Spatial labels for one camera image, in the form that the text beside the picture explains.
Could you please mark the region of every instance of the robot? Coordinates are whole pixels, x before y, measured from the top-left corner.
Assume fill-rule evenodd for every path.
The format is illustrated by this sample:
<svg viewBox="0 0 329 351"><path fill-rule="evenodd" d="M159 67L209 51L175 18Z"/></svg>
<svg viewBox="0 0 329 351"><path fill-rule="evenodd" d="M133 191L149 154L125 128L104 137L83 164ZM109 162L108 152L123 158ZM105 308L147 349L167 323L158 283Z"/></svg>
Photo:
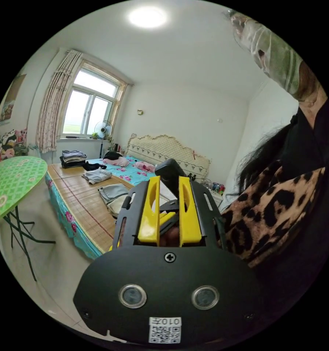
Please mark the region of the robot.
<svg viewBox="0 0 329 351"><path fill-rule="evenodd" d="M227 250L212 195L173 159L155 174L130 190L110 251L82 275L73 299L78 313L125 350L185 350L244 334L263 313L261 290L248 265ZM159 206L160 181L177 200ZM179 246L161 247L173 226Z"/></svg>

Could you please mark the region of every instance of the bed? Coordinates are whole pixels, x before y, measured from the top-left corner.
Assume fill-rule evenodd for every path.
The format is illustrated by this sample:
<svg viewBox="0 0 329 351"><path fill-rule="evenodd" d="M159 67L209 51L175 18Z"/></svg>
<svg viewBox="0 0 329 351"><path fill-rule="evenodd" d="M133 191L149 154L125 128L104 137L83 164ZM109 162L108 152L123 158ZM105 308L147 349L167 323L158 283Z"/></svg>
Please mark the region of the bed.
<svg viewBox="0 0 329 351"><path fill-rule="evenodd" d="M125 158L129 161L127 167L108 164L107 170L112 172L112 178L95 185L90 185L82 178L85 172L82 167L63 169L60 164L48 166L45 182L57 218L75 246L93 260L109 250L115 228L115 219L103 203L97 190L99 187L122 183L130 189L155 176L154 173L136 168L136 161L157 165L174 158L187 174L196 174L197 181L205 179L210 164L206 157L193 154L191 148L167 135L131 138ZM102 163L100 159L88 161ZM161 183L160 204L172 199L173 194Z"/></svg>

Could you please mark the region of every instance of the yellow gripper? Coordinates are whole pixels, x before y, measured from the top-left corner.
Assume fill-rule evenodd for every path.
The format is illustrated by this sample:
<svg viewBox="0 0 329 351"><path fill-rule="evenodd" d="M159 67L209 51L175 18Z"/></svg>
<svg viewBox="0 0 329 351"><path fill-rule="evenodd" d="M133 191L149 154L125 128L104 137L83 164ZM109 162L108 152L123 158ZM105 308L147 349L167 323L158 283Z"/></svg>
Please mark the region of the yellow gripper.
<svg viewBox="0 0 329 351"><path fill-rule="evenodd" d="M190 179L179 177L179 245L182 247L184 244L198 244L201 238Z"/></svg>
<svg viewBox="0 0 329 351"><path fill-rule="evenodd" d="M160 177L149 179L138 240L146 244L160 244L160 226L171 219L175 212L160 213ZM179 245L197 244L201 240L193 192L188 177L179 177Z"/></svg>

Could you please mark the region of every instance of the green table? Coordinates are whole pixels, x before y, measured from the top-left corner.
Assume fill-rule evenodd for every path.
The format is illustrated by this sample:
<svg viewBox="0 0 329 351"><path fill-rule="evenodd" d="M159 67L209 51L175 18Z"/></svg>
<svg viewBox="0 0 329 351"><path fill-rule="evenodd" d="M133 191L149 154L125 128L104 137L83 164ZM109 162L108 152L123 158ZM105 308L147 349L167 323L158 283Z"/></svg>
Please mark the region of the green table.
<svg viewBox="0 0 329 351"><path fill-rule="evenodd" d="M15 237L27 256L35 281L37 280L23 236L40 243L55 244L56 242L35 239L26 228L26 225L34 225L34 222L22 222L19 219L18 204L42 180L47 168L44 160L32 156L17 156L0 162L0 219L4 219L10 225L11 247L13 247L13 237ZM17 226L12 223L11 217L16 219ZM22 244L16 238L13 229L19 233Z"/></svg>

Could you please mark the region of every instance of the window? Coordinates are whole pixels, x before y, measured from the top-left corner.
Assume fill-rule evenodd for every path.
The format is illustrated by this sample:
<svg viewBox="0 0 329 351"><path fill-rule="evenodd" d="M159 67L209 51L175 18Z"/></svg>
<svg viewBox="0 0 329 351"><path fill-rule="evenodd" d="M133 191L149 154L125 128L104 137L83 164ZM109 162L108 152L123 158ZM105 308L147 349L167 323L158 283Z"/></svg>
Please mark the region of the window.
<svg viewBox="0 0 329 351"><path fill-rule="evenodd" d="M62 120L61 137L90 137L100 121L113 123L125 84L84 64L78 72Z"/></svg>

